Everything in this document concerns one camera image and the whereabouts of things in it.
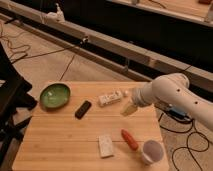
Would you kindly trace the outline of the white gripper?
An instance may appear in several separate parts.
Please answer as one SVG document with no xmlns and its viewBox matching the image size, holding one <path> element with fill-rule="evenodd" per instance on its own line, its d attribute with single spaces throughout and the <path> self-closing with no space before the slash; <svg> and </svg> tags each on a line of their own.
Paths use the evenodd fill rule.
<svg viewBox="0 0 213 171">
<path fill-rule="evenodd" d="M 149 87 L 147 85 L 136 87 L 132 90 L 132 103 L 127 103 L 121 110 L 123 116 L 128 116 L 137 111 L 138 107 L 149 106 Z"/>
</svg>

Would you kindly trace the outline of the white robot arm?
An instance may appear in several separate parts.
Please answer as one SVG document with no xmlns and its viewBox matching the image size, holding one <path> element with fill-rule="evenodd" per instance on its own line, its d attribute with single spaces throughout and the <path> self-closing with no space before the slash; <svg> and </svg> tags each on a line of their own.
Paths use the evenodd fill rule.
<svg viewBox="0 0 213 171">
<path fill-rule="evenodd" d="M 191 92 L 189 79 L 182 73 L 162 75 L 133 88 L 131 100 L 124 105 L 121 114 L 131 115 L 139 107 L 151 104 L 177 107 L 213 131 L 213 103 Z"/>
</svg>

